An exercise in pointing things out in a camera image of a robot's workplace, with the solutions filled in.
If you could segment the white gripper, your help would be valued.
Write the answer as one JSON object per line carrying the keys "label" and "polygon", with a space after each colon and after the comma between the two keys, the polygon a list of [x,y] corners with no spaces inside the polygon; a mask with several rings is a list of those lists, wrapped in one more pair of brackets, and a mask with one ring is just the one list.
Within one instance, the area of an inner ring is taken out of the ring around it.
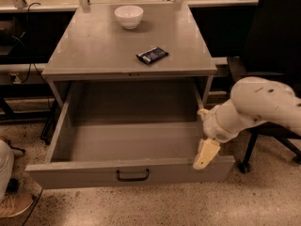
{"label": "white gripper", "polygon": [[220,143],[228,142],[250,128],[251,117],[239,113],[233,104],[216,105],[210,110],[201,108],[198,115],[203,121],[204,135],[208,138],[199,142],[193,168],[204,170],[218,154]]}

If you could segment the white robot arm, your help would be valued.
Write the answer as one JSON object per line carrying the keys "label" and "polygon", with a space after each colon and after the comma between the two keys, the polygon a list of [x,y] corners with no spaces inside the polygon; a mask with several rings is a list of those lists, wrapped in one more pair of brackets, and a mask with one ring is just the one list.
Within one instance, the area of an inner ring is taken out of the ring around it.
{"label": "white robot arm", "polygon": [[222,105],[198,111],[204,138],[198,145],[193,168],[205,169],[226,143],[248,128],[272,122],[301,135],[301,99],[278,81],[249,76],[238,80]]}

